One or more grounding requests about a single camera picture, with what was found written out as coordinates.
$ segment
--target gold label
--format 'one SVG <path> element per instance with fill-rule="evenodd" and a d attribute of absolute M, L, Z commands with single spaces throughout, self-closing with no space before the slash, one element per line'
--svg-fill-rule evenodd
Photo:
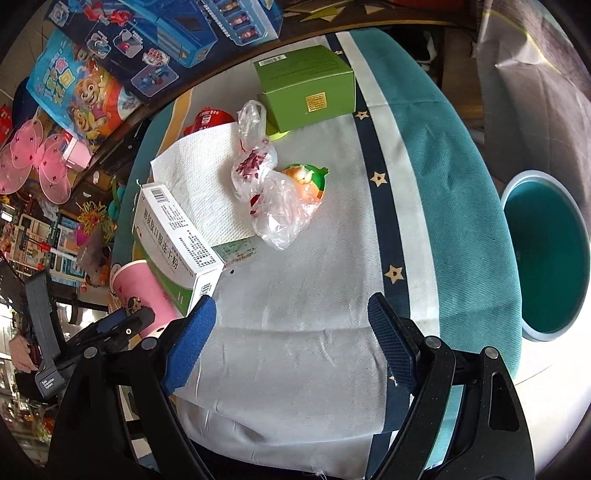
<path fill-rule="evenodd" d="M 308 105 L 309 112 L 315 112 L 326 108 L 326 94 L 324 92 L 317 93 L 306 97 L 306 104 Z"/>

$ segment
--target navy stripe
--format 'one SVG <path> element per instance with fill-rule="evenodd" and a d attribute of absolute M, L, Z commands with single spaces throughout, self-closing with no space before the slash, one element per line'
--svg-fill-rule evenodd
<path fill-rule="evenodd" d="M 329 47 L 332 51 L 339 52 L 339 56 L 349 66 L 349 59 L 343 52 L 343 48 L 335 34 L 326 35 Z M 408 284 L 406 280 L 398 280 L 392 283 L 391 279 L 384 274 L 389 271 L 390 266 L 395 268 L 402 267 L 402 275 L 405 277 L 404 254 L 402 252 L 402 240 L 400 238 L 400 229 L 398 226 L 398 217 L 392 190 L 388 184 L 377 185 L 371 178 L 384 174 L 388 181 L 388 170 L 382 148 L 379 144 L 378 134 L 375 131 L 374 123 L 371 117 L 363 117 L 366 112 L 369 115 L 369 109 L 363 98 L 363 94 L 356 84 L 356 113 L 355 127 L 361 144 L 363 160 L 365 162 L 366 173 L 368 175 L 369 189 L 371 193 L 372 205 L 374 208 L 374 218 L 376 224 L 376 233 L 378 237 L 379 255 L 382 266 L 382 279 L 384 281 L 384 296 L 400 316 L 410 318 L 410 304 L 408 299 Z M 370 319 L 370 325 L 374 322 L 383 321 L 383 319 Z M 368 467 L 365 478 L 370 478 L 378 469 L 380 463 L 388 453 L 390 434 L 398 430 L 407 415 L 410 402 L 410 393 L 403 385 L 396 385 L 392 380 L 386 382 L 386 412 L 384 418 L 384 429 L 382 434 L 374 435 L 368 458 Z"/>

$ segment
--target blue foam pad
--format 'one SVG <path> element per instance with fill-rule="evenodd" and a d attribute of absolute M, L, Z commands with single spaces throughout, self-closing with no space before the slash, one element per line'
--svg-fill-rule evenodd
<path fill-rule="evenodd" d="M 187 316 L 189 324 L 166 357 L 166 373 L 162 388 L 172 395 L 177 388 L 185 386 L 205 342 L 216 323 L 216 303 L 205 297 Z"/>

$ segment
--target pink butterfly wings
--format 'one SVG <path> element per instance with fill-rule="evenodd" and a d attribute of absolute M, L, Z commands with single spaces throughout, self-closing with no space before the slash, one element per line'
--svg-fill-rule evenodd
<path fill-rule="evenodd" d="M 62 158 L 66 139 L 62 135 L 51 135 L 44 145 L 45 152 L 39 165 L 39 183 L 47 198 L 59 205 L 70 198 L 68 167 Z"/>
<path fill-rule="evenodd" d="M 33 167 L 39 169 L 39 183 L 47 198 L 56 204 L 70 198 L 70 182 L 62 154 L 66 148 L 63 135 L 50 135 L 43 142 L 43 126 L 29 120 L 0 152 L 0 192 L 16 192 L 27 181 Z"/>

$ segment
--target green box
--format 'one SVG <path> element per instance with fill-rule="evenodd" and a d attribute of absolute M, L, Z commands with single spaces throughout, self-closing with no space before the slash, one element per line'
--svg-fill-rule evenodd
<path fill-rule="evenodd" d="M 355 111 L 353 70 L 322 45 L 255 62 L 255 68 L 263 91 L 259 100 L 278 132 Z"/>

